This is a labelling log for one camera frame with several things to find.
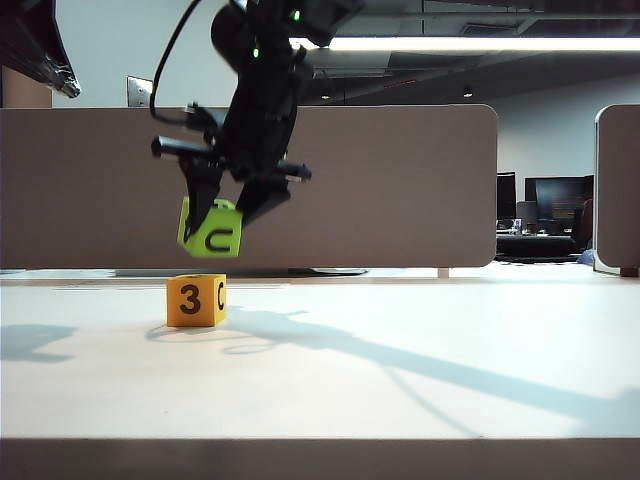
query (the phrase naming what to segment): number 3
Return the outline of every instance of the number 3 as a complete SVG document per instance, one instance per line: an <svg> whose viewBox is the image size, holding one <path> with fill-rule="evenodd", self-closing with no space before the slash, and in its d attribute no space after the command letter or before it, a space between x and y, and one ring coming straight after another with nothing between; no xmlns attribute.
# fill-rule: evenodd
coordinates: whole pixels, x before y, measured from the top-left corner
<svg viewBox="0 0 640 480"><path fill-rule="evenodd" d="M185 285L180 289L180 293L182 293L183 295L191 293L191 295L187 297L187 301L193 304L193 307L180 305L180 310L182 310L182 313L187 313L189 315L198 313L200 311L200 300L198 300L200 290L198 289L198 287L196 287L195 285Z"/></svg>

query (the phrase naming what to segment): wall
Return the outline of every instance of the wall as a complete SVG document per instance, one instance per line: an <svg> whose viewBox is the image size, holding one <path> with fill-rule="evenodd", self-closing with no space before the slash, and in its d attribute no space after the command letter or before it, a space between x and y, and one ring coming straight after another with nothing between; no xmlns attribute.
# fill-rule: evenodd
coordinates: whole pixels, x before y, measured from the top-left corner
<svg viewBox="0 0 640 480"><path fill-rule="evenodd" d="M51 90L3 66L2 105L5 108L51 108Z"/></svg>
<svg viewBox="0 0 640 480"><path fill-rule="evenodd" d="M70 100L54 95L54 107L126 106L126 77L152 79L187 0L58 0L57 20L69 60L83 89ZM236 75L215 52L211 22L226 0L203 1L194 11L158 90L157 104L197 100L228 105Z"/></svg>
<svg viewBox="0 0 640 480"><path fill-rule="evenodd" d="M595 118L606 106L640 103L640 75L488 101L500 118L498 170L524 178L594 173Z"/></svg>

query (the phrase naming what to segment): ceiling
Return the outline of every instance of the ceiling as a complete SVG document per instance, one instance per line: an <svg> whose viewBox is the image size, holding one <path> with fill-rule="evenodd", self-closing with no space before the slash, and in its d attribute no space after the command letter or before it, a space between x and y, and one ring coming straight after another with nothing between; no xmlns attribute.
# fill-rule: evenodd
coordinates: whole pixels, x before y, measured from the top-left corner
<svg viewBox="0 0 640 480"><path fill-rule="evenodd" d="M338 36L640 37L640 0L367 0ZM303 105L473 101L640 73L640 54L309 53Z"/></svg>

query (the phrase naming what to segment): toy block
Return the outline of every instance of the toy block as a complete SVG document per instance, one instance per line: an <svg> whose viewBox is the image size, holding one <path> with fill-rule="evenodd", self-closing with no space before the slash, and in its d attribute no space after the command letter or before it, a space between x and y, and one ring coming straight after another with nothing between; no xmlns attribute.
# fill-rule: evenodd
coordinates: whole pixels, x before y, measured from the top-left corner
<svg viewBox="0 0 640 480"><path fill-rule="evenodd" d="M193 257L237 257L242 236L242 213L228 200L216 199L204 222L185 239L189 197L182 200L178 243Z"/></svg>
<svg viewBox="0 0 640 480"><path fill-rule="evenodd" d="M167 280L168 327L215 327L226 317L226 275L179 275Z"/></svg>

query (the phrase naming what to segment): green cube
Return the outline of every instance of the green cube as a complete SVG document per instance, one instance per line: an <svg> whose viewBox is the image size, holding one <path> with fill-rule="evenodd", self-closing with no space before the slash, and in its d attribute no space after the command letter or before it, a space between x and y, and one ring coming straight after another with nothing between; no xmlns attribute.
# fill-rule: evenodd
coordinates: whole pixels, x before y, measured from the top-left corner
<svg viewBox="0 0 640 480"><path fill-rule="evenodd" d="M185 242L189 197L182 200L178 243L192 257L237 257L242 237L242 213L228 200L216 199L200 228Z"/></svg>

